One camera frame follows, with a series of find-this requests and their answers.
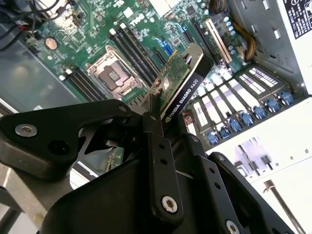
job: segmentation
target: ram slot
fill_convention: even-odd
[[[120,28],[118,30],[118,34],[120,35],[120,37],[122,37],[127,42],[127,44],[130,46],[130,49],[132,50],[132,53],[136,56],[137,60],[140,61],[144,70],[148,74],[150,74],[152,80],[155,81],[155,79],[157,78],[157,75],[158,75],[158,71],[155,71],[151,67],[150,63],[148,62],[148,57],[146,57],[142,54],[142,51],[140,51],[140,49],[132,41],[132,39],[129,37],[129,35],[127,34],[127,32],[124,29]]]
[[[107,99],[104,93],[78,67],[75,69],[75,75],[77,75],[77,77],[79,77],[92,90],[99,100]]]
[[[150,68],[153,74],[157,77],[160,72],[160,69],[157,67],[154,60],[148,54],[146,49],[142,46],[141,42],[138,41],[138,39],[135,37],[135,35],[132,33],[132,31],[129,28],[124,27],[123,25],[121,29],[123,30],[125,35],[128,37],[130,43],[135,48],[136,52],[141,56],[143,61],[146,62],[146,65]]]
[[[145,71],[145,73],[148,75],[149,79],[153,83],[157,76],[155,76],[152,73],[152,71],[149,69],[149,67],[145,64],[144,60],[135,51],[134,47],[128,41],[128,39],[124,35],[123,31],[122,30],[118,30],[117,35],[119,36],[120,41],[124,44],[124,46],[127,48],[127,50],[133,55],[133,57],[136,59],[137,63],[141,66],[141,68]]]
[[[97,99],[83,85],[81,85],[81,83],[73,77],[72,74],[67,76],[67,80],[88,102],[97,101]]]
[[[110,37],[110,39],[117,45],[119,50],[126,56],[128,61],[134,66],[140,77],[147,82],[149,85],[153,84],[153,81],[148,76],[148,74],[142,69],[142,67],[139,65],[135,57],[132,55],[130,51],[123,45],[123,42],[119,39],[119,36],[117,34],[114,34]]]
[[[194,27],[202,45],[204,46],[204,49],[210,54],[210,57],[214,60],[214,63],[220,64],[220,61],[214,55],[213,50],[212,50],[210,44],[207,42],[206,37],[205,37],[202,29],[200,28],[199,24],[197,22],[195,22],[195,23],[193,23],[193,27]]]
[[[215,28],[215,25],[213,23],[213,21],[211,19],[208,19],[205,21],[205,24],[210,32],[210,35],[212,36],[212,38],[214,39],[216,45],[218,46],[218,49],[220,51],[220,54],[222,56],[222,58],[224,59],[224,61],[226,61],[227,63],[230,63],[232,61],[232,58],[226,48],[226,46],[224,45],[217,29]]]

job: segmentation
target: metal rod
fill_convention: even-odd
[[[271,190],[274,194],[274,196],[276,197],[276,199],[278,200],[279,204],[282,206],[283,210],[285,211],[285,213],[287,214],[288,218],[291,220],[292,224],[294,225],[294,227],[296,228],[297,232],[299,234],[306,234],[306,232],[303,230],[302,226],[300,225],[300,223],[298,222],[298,220],[295,218],[295,216],[293,215],[292,211],[289,209],[289,207],[287,206],[286,202],[284,201],[284,199],[282,198],[282,196],[279,194],[279,192],[277,191],[274,183],[272,180],[268,180],[264,182],[265,186],[267,187],[267,191]]]
[[[12,208],[5,213],[3,218],[0,220],[0,234],[8,234],[17,218],[20,215],[20,211],[16,211]]]

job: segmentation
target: black ram slot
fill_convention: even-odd
[[[157,77],[160,69],[157,67],[151,56],[147,53],[146,49],[142,46],[141,42],[137,40],[137,38],[129,28],[124,28],[122,29],[122,31],[124,32],[124,35],[127,36],[129,42],[133,45],[142,60],[150,68],[151,72],[153,72],[153,74]]]
[[[156,50],[155,55],[159,59],[159,61],[162,63],[162,65],[166,65],[167,61],[165,60],[164,56],[160,53],[159,50]]]
[[[105,94],[78,67],[75,69],[75,74],[77,74],[90,87],[90,89],[92,89],[99,100],[107,99]]]
[[[131,64],[135,67],[140,77],[143,78],[151,86],[153,84],[152,80],[149,78],[146,72],[139,66],[136,59],[132,56],[132,54],[125,48],[123,43],[119,40],[117,34],[111,36],[110,39],[117,45],[120,51],[127,57],[128,61],[131,62]]]
[[[220,61],[214,55],[212,48],[211,48],[210,44],[207,42],[205,35],[204,35],[202,29],[200,28],[199,24],[197,22],[195,22],[195,23],[193,23],[193,27],[194,27],[195,31],[197,32],[197,35],[200,38],[201,43],[205,47],[204,49],[210,54],[210,56],[214,60],[215,64],[220,64]]]
[[[81,76],[79,76],[77,73],[73,72],[71,74],[71,76],[76,79],[82,87],[84,87],[88,92],[89,94],[94,98],[95,101],[101,101],[102,98],[100,96],[98,96],[94,91],[93,89],[88,85],[88,83],[86,81],[84,81]]]
[[[157,75],[153,73],[153,71],[149,68],[149,66],[146,64],[146,61],[144,58],[140,56],[140,53],[137,52],[135,45],[132,43],[131,39],[127,36],[127,34],[122,30],[118,30],[118,35],[120,40],[124,43],[124,45],[128,48],[129,51],[133,54],[133,56],[136,58],[138,63],[141,65],[142,69],[149,75],[151,80],[154,82]]]
[[[75,80],[72,79],[71,75],[67,76],[67,81],[78,91],[81,93],[81,95],[88,101],[88,102],[92,102],[95,101],[92,96],[89,94],[89,92],[83,88],[80,83]]]
[[[185,36],[186,40],[187,40],[189,43],[194,43],[194,40],[193,40],[191,34],[190,34],[188,31],[184,31],[184,32],[183,32],[183,35]]]

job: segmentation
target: hole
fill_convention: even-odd
[[[255,28],[255,26],[252,24],[252,25],[250,25],[251,26],[251,28],[252,28],[252,30],[253,30],[253,33],[257,33],[257,30],[256,30],[256,28]]]
[[[274,233],[274,234],[281,234],[278,230],[276,230],[275,228],[272,228],[272,232]]]
[[[157,118],[155,116],[153,116],[153,115],[150,115],[150,117],[151,117],[152,120],[157,120]]]
[[[266,10],[270,9],[269,4],[268,4],[268,2],[266,0],[263,0],[262,3],[264,5],[264,9],[266,9]]]
[[[30,127],[27,127],[27,126],[22,127],[21,130],[22,130],[23,132],[25,132],[25,133],[31,133],[31,131],[32,131],[31,128],[30,128]]]
[[[246,7],[244,1],[240,1],[240,3],[242,4],[243,9],[247,9],[247,7]]]
[[[52,140],[48,144],[48,150],[58,156],[63,156],[69,153],[68,144],[63,140]]]
[[[163,144],[158,144],[158,146],[163,150],[165,149],[165,146]]]
[[[280,35],[280,33],[279,33],[279,31],[277,29],[274,29],[274,35],[275,35],[276,39],[280,39],[281,38],[281,35]]]
[[[124,106],[119,106],[119,109],[122,111],[127,111],[127,109]]]
[[[221,186],[218,183],[214,183],[214,185],[217,189],[221,189]]]
[[[160,162],[161,162],[162,164],[164,164],[164,165],[167,165],[167,164],[168,164],[168,161],[167,161],[166,159],[164,159],[164,158],[161,158],[161,159],[160,159]]]

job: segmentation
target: motherboard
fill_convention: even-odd
[[[211,13],[206,0],[66,0],[63,9],[27,43],[81,102],[140,105],[169,57],[192,42],[214,61],[207,80],[246,65],[230,13]]]

